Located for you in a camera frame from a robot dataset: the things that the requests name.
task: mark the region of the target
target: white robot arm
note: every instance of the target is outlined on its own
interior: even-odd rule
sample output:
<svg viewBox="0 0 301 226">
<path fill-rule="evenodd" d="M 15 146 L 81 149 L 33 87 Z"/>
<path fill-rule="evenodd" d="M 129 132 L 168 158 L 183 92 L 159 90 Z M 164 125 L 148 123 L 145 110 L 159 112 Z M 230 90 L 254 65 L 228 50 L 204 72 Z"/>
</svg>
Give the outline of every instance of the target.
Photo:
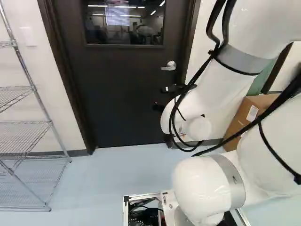
<svg viewBox="0 0 301 226">
<path fill-rule="evenodd" d="M 229 22 L 229 41 L 211 60 L 198 86 L 189 91 L 175 114 L 177 132 L 207 139 L 211 123 L 202 115 L 218 111 L 250 86 L 256 75 L 290 42 L 301 40 L 301 1 L 228 0 L 235 4 Z M 161 116 L 170 130 L 171 101 Z M 301 126 L 301 96 L 287 101 L 262 121 L 271 147 L 296 174 L 301 174 L 301 139 L 291 128 Z M 259 126 L 225 154 L 192 157 L 180 162 L 173 176 L 179 207 L 196 226 L 217 225 L 225 211 L 280 195 L 301 194 L 301 185 L 262 140 Z"/>
<path fill-rule="evenodd" d="M 237 0 L 229 22 L 229 41 L 213 59 L 175 114 L 178 132 L 194 140 L 210 135 L 211 123 L 201 115 L 210 115 L 250 87 L 260 73 L 290 42 L 301 40 L 301 2 L 298 0 Z M 225 65 L 244 72 L 229 70 Z M 174 106 L 170 101 L 161 116 L 161 128 L 169 130 L 169 117 Z"/>
</svg>

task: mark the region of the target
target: door handle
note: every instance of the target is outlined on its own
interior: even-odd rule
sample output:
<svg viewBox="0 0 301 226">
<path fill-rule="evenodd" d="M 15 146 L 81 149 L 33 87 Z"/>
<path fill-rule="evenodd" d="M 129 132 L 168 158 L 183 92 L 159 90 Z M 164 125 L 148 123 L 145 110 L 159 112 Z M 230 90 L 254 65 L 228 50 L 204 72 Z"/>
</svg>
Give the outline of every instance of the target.
<svg viewBox="0 0 301 226">
<path fill-rule="evenodd" d="M 162 71 L 174 71 L 177 68 L 177 64 L 175 63 L 175 61 L 169 61 L 166 64 L 166 67 L 161 67 Z"/>
</svg>

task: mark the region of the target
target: black door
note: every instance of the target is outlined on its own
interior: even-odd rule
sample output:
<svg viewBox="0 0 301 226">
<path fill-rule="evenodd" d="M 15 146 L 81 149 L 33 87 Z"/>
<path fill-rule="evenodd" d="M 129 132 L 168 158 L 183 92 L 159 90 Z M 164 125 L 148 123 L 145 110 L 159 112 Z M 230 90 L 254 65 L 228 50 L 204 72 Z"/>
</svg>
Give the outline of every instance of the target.
<svg viewBox="0 0 301 226">
<path fill-rule="evenodd" d="M 53 1 L 97 146 L 163 142 L 152 106 L 181 79 L 189 1 Z M 162 70 L 170 61 L 177 68 Z"/>
</svg>

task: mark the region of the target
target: cardboard box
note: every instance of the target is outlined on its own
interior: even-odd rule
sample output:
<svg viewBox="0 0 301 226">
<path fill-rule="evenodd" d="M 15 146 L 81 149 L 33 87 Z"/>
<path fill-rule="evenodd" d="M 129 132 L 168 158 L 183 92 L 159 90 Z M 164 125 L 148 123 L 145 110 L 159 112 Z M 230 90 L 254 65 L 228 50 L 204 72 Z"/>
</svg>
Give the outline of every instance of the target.
<svg viewBox="0 0 301 226">
<path fill-rule="evenodd" d="M 252 122 L 258 115 L 262 114 L 278 96 L 279 94 L 268 94 L 245 97 L 223 139 L 225 140 L 229 138 Z M 231 140 L 223 146 L 224 149 L 227 152 L 236 150 L 240 139 L 241 137 L 237 137 Z"/>
</svg>

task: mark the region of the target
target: wire shelving rack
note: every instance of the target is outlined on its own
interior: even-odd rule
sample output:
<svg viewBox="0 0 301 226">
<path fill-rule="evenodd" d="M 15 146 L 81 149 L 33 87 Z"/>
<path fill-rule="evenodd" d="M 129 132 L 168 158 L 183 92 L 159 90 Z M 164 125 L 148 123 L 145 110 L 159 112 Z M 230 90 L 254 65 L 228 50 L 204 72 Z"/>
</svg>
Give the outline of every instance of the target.
<svg viewBox="0 0 301 226">
<path fill-rule="evenodd" d="M 45 121 L 0 122 L 0 210 L 50 211 L 48 202 L 71 158 L 51 121 L 19 51 L 7 20 L 2 0 L 0 14 L 10 40 L 1 48 L 13 48 L 29 86 L 0 87 L 0 113 L 33 93 Z M 30 151 L 52 129 L 63 155 L 30 156 Z"/>
</svg>

